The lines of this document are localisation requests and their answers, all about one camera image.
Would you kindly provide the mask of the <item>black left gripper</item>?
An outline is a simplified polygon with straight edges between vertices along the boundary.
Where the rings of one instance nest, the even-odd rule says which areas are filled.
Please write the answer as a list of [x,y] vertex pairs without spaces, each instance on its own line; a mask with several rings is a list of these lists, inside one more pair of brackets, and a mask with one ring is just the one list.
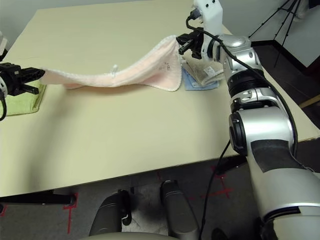
[[39,89],[22,83],[29,83],[42,78],[45,70],[34,67],[21,69],[19,65],[9,62],[0,64],[0,87],[4,90],[4,95],[18,96],[23,93],[33,95],[39,94]]

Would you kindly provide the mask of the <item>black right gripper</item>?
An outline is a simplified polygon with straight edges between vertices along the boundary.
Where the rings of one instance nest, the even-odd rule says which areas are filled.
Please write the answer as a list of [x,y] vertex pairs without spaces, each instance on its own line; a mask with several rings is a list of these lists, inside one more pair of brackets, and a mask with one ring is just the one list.
[[[193,58],[202,59],[202,46],[204,42],[204,34],[202,32],[194,31],[181,34],[176,37],[176,41],[181,45],[178,49],[180,55],[190,50]],[[193,44],[186,44],[188,41],[192,41]]]

